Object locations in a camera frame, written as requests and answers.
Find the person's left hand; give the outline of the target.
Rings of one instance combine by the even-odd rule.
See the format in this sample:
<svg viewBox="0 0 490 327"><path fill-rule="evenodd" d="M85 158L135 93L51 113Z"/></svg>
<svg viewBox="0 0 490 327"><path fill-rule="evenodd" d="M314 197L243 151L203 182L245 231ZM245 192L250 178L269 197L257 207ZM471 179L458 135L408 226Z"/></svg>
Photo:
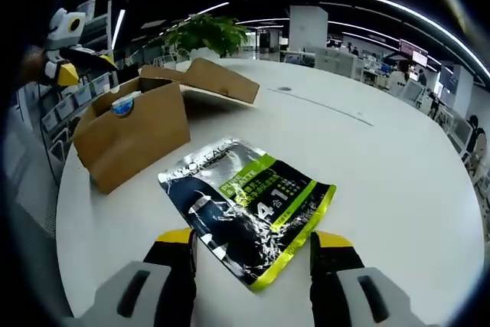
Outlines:
<svg viewBox="0 0 490 327"><path fill-rule="evenodd" d="M44 49L38 46L30 46L24 53L20 70L18 72L18 85L25 86L30 82L38 82L44 78L46 56Z"/></svg>

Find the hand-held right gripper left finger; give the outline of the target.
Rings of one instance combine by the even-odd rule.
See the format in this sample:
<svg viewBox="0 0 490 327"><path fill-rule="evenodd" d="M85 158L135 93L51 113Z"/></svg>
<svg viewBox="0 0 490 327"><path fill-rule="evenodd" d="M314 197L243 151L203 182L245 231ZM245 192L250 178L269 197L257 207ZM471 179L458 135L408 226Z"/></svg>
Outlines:
<svg viewBox="0 0 490 327"><path fill-rule="evenodd" d="M197 295L197 236L191 228L161 234L95 292L91 307L64 326L189 326Z"/></svg>

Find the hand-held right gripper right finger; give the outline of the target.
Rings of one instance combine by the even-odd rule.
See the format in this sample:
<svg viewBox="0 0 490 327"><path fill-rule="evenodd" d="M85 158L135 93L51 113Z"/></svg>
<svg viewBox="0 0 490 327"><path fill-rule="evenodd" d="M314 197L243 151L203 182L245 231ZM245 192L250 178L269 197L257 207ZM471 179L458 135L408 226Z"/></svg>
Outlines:
<svg viewBox="0 0 490 327"><path fill-rule="evenodd" d="M366 267L342 236L310 237L310 301L315 326L424 326L409 296L375 267Z"/></svg>

